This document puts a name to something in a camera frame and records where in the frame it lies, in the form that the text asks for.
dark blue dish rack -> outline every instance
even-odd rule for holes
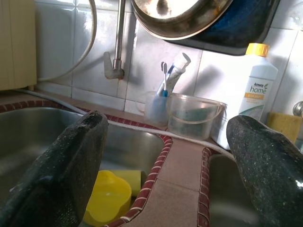
[[[167,42],[202,50],[244,55],[249,43],[266,38],[280,0],[233,0],[226,12],[205,31]]]

wooden cabinet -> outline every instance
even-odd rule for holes
[[[0,0],[0,90],[36,80],[34,0]]]

white hose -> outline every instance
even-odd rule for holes
[[[87,112],[85,112],[85,111],[83,111],[83,110],[81,110],[81,109],[79,109],[79,108],[77,108],[77,107],[75,107],[71,104],[68,104],[64,101],[61,101],[60,99],[57,99],[57,98],[53,98],[53,97],[43,95],[43,94],[40,94],[40,93],[37,93],[37,92],[34,92],[34,91],[28,91],[28,90],[23,90],[23,89],[16,89],[15,91],[30,94],[30,95],[33,95],[33,96],[37,96],[37,97],[40,97],[40,98],[44,98],[44,99],[54,101],[56,103],[59,103],[60,105],[63,105],[65,107],[79,113],[79,114],[86,114],[87,113]],[[162,131],[162,130],[157,130],[157,129],[147,129],[147,128],[142,128],[142,127],[138,127],[138,126],[118,123],[118,122],[114,122],[114,121],[108,121],[108,123],[111,124],[111,125],[116,125],[116,126],[123,127],[123,128],[128,128],[128,129],[133,129],[133,130],[137,130],[137,131],[143,131],[143,132],[148,132],[148,133],[158,134],[158,135],[163,135],[163,136],[169,136],[169,137],[180,139],[180,140],[186,140],[186,141],[189,141],[189,142],[192,142],[192,143],[195,143],[195,144],[199,144],[199,145],[211,148],[211,149],[227,156],[231,160],[235,161],[235,158],[231,153],[229,153],[228,151],[224,150],[223,148],[221,148],[217,145],[214,145],[213,143],[207,142],[207,141],[193,140],[193,139],[190,139],[190,138],[175,135],[175,134],[173,134],[171,132],[168,132],[168,131]]]
[[[88,44],[87,48],[85,49],[83,55],[79,58],[79,60],[77,61],[77,63],[74,64],[74,66],[71,67],[65,73],[63,73],[61,75],[57,75],[57,76],[51,76],[51,77],[46,77],[46,78],[38,78],[39,82],[44,82],[44,81],[49,81],[49,80],[57,79],[59,77],[62,77],[62,76],[65,76],[65,75],[71,73],[75,68],[77,68],[83,62],[83,60],[89,54],[91,48],[94,45],[94,42],[95,42],[95,39],[96,39],[96,34],[97,34],[97,8],[96,8],[95,0],[89,0],[89,3],[90,3],[90,8],[91,8],[91,14],[92,14],[92,34],[91,34],[91,38],[90,38],[89,44]]]

kitchen sink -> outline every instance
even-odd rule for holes
[[[80,117],[49,107],[0,113],[0,210],[31,163]],[[109,125],[100,169],[141,170],[146,176],[163,145],[156,135]]]
[[[260,226],[234,161],[223,155],[211,157],[209,191],[211,227]]]

yellow bottle cap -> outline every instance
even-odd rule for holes
[[[267,57],[269,45],[266,44],[249,44],[246,54],[254,54],[261,57]]]

